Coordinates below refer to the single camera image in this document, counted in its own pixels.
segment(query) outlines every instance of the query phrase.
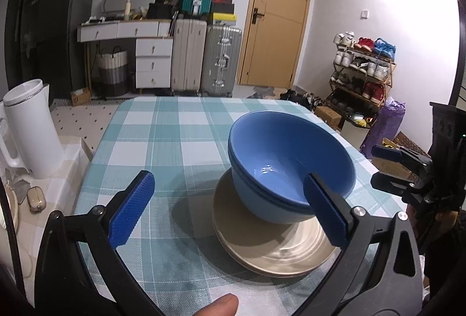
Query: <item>white pitcher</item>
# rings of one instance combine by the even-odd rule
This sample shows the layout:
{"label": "white pitcher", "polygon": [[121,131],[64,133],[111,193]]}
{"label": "white pitcher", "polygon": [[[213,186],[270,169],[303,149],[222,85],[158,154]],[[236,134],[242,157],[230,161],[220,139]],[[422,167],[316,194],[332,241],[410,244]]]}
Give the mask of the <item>white pitcher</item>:
{"label": "white pitcher", "polygon": [[0,136],[0,150],[10,167],[24,167],[38,180],[52,176],[62,165],[61,146],[48,109],[48,84],[40,79],[11,89],[0,102],[0,121],[5,119],[18,155],[12,158]]}

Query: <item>laundry basket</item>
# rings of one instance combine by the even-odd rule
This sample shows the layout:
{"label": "laundry basket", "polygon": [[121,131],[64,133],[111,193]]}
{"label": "laundry basket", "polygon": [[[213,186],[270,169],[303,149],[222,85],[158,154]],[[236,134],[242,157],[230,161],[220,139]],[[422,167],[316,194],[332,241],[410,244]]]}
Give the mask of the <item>laundry basket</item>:
{"label": "laundry basket", "polygon": [[128,54],[119,46],[112,53],[98,57],[99,77],[104,97],[118,97],[128,92]]}

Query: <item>door lock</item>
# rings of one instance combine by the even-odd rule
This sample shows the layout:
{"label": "door lock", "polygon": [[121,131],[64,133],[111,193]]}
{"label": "door lock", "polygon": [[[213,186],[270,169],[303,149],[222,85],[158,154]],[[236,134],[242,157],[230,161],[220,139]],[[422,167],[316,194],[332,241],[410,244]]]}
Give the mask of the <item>door lock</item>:
{"label": "door lock", "polygon": [[265,14],[260,14],[259,9],[257,7],[254,8],[253,10],[253,24],[256,24],[257,22],[257,17],[264,17]]}

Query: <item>white desk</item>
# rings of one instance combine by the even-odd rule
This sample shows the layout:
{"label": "white desk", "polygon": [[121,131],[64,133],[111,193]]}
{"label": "white desk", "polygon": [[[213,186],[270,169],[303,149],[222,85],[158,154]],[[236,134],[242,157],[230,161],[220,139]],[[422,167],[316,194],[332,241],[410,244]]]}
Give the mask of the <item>white desk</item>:
{"label": "white desk", "polygon": [[[108,39],[136,39],[136,88],[170,87],[173,37],[170,20],[111,21],[78,27],[79,42]],[[88,87],[90,88],[90,52],[86,45]]]}

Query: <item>pitcher lid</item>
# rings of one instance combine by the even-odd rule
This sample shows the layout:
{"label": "pitcher lid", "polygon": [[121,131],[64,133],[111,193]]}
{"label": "pitcher lid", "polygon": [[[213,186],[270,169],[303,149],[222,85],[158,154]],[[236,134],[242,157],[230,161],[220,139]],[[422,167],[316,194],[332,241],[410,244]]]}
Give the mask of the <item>pitcher lid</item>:
{"label": "pitcher lid", "polygon": [[24,82],[23,84],[14,87],[5,94],[3,97],[3,104],[5,106],[13,106],[15,104],[21,103],[22,101],[41,91],[42,88],[43,84],[41,79],[34,79]]}

